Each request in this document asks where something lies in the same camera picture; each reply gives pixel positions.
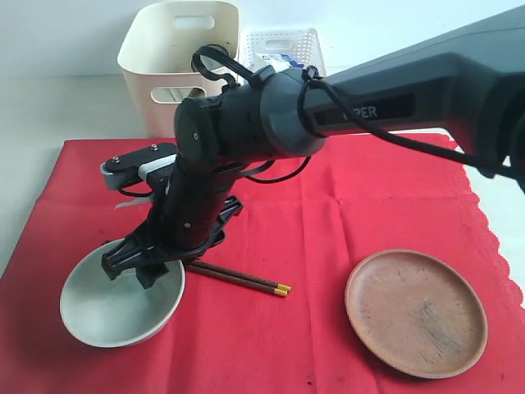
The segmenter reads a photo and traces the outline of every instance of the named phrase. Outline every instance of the basket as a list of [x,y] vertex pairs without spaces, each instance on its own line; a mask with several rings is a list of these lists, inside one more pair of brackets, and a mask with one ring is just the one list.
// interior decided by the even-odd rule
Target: basket
[[159,2],[138,12],[117,61],[149,136],[174,136],[175,110],[184,97],[221,93],[224,81],[191,70],[193,53],[217,44],[235,57],[238,42],[239,12],[228,2]]
[[239,59],[249,68],[256,53],[286,54],[326,76],[321,44],[314,28],[296,30],[243,30]]

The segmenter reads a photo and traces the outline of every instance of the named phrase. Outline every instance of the chopsticks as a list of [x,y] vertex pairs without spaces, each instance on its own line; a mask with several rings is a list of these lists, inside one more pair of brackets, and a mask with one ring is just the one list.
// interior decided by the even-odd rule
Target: chopsticks
[[187,262],[185,263],[185,269],[193,273],[200,273],[207,277],[213,277],[224,282],[234,283],[280,297],[286,297],[288,292],[292,290],[291,286],[282,283],[268,281],[261,277],[240,273],[233,269],[219,267],[202,261]]

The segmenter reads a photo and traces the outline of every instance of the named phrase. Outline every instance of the red cloth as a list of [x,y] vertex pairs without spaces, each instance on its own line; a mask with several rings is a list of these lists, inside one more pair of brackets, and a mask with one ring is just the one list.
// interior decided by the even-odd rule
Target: red cloth
[[[417,138],[454,147],[442,135]],[[178,310],[153,339],[120,349],[78,342],[59,315],[64,281],[88,252],[123,237],[148,211],[115,209],[125,198],[105,189],[98,165],[147,143],[66,142],[0,282],[1,393],[525,391],[522,294],[463,169],[370,135],[330,139],[286,183],[235,185],[245,209],[206,260],[289,283],[287,298],[189,273]],[[282,161],[264,176],[298,163]],[[376,359],[352,331],[348,276],[389,248],[435,255],[480,296],[489,341],[466,373],[411,378]]]

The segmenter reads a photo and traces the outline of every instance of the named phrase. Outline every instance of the brown plate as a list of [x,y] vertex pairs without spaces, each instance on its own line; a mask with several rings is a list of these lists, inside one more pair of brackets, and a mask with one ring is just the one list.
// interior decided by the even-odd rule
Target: brown plate
[[481,357],[488,327],[482,303],[451,267],[412,250],[363,260],[345,290],[361,341],[388,365],[420,378],[448,378]]

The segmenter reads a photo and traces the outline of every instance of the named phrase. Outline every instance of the white table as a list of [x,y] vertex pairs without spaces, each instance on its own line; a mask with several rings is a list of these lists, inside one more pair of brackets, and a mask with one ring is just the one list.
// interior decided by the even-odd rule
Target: white table
[[[144,131],[121,76],[0,80],[0,127],[3,273],[64,140],[141,138]],[[513,181],[487,180],[471,168],[467,174],[510,278],[523,289],[525,196]]]

